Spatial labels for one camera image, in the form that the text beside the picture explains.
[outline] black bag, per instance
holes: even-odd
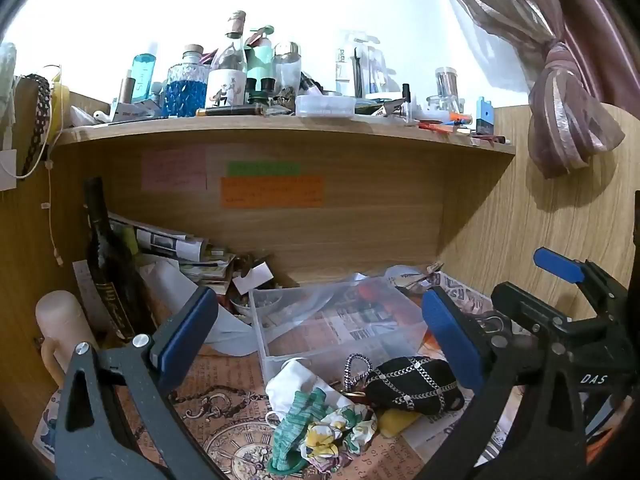
[[[382,363],[367,375],[364,393],[375,405],[424,415],[454,412],[465,405],[449,364],[424,356]]]

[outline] bottle label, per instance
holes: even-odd
[[[207,108],[244,104],[246,74],[240,70],[220,68],[209,72]]]
[[[96,283],[95,288],[98,290],[98,294],[115,324],[118,337],[124,339],[135,336],[136,333],[129,322],[129,317],[127,317],[127,313],[122,306],[122,302],[118,297],[118,292],[113,286],[113,283]]]

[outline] metal screw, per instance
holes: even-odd
[[[138,334],[133,338],[133,346],[136,348],[142,348],[146,346],[147,343],[149,343],[149,336],[147,334]]]
[[[551,345],[551,351],[554,354],[562,355],[564,354],[564,345],[562,343],[553,343]]]
[[[508,344],[507,338],[503,335],[494,335],[491,338],[491,344],[496,348],[505,348]]]
[[[76,345],[76,354],[82,355],[86,354],[89,349],[89,343],[87,341],[82,341]]]

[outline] orange sticky note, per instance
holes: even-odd
[[[322,207],[322,176],[225,176],[220,179],[222,207]]]

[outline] chain strap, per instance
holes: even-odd
[[[46,78],[37,75],[29,74],[26,79],[32,79],[38,83],[38,97],[36,101],[36,118],[33,125],[33,135],[31,136],[31,144],[27,151],[27,156],[24,159],[24,166],[22,167],[22,175],[26,175],[33,162],[33,157],[38,152],[41,142],[47,142],[47,139],[43,139],[44,133],[49,127],[49,121],[51,120],[49,105],[51,102],[51,90],[49,87],[49,81]]]
[[[352,376],[351,363],[354,359],[359,359],[361,361],[364,361],[365,364],[367,365],[367,371],[360,372],[359,374]],[[347,362],[345,362],[344,364],[344,391],[352,392],[356,384],[358,384],[358,382],[360,382],[367,375],[369,375],[372,370],[373,370],[373,366],[371,365],[371,361],[369,361],[369,359],[366,356],[362,354],[351,354],[349,357],[347,357]]]

